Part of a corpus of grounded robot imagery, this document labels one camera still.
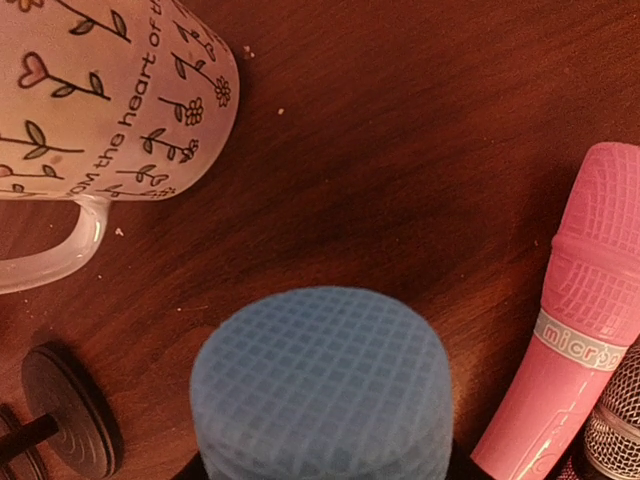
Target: wooden table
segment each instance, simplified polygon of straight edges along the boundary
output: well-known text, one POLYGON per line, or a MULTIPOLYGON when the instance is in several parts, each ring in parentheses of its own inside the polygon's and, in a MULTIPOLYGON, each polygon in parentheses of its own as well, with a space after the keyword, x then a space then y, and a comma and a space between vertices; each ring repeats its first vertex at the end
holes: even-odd
MULTIPOLYGON (((274 292, 355 285, 441 335, 470 451, 531 337, 586 150, 639 141, 633 2, 187 3, 237 54, 229 143, 186 194, 117 204, 82 271, 0 297, 0 399, 27 419, 21 359, 61 339, 120 421, 119 480, 170 478, 196 450, 189 372, 212 331, 274 292)), ((75 212, 0 204, 0 256, 60 242, 75 212)))

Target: crumb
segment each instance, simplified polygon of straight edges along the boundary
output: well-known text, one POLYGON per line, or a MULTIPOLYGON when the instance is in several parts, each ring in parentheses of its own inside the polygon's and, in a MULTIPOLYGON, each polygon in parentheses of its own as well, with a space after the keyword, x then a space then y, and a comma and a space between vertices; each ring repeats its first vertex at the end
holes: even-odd
POLYGON ((245 60, 256 57, 256 54, 251 51, 251 47, 249 45, 245 45, 244 47, 242 47, 242 49, 244 50, 245 60))

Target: blue microphone grille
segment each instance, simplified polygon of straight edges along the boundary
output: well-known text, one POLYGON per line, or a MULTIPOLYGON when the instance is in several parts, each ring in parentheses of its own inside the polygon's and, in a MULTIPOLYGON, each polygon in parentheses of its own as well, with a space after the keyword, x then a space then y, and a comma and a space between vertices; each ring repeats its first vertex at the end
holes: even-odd
POLYGON ((300 289, 240 310, 198 355, 191 403, 211 478, 440 480, 451 453, 442 344, 368 290, 300 289))

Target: floral mug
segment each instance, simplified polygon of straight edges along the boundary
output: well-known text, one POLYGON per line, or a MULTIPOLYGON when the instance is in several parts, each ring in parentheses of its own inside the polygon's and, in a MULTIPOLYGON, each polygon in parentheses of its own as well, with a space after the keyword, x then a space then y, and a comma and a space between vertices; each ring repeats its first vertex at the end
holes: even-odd
POLYGON ((111 201, 170 198, 202 177, 239 79, 229 47, 178 0, 0 0, 0 31, 0 200, 81 207, 62 244, 0 260, 7 293, 82 267, 111 201))

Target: toy microphone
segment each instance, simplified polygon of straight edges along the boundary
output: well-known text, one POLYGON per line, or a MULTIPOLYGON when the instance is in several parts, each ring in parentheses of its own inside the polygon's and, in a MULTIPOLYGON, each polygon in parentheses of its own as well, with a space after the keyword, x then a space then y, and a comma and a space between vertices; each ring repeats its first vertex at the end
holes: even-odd
POLYGON ((496 480, 550 472, 640 333, 640 148, 589 150, 552 246, 533 338, 472 454, 496 480))

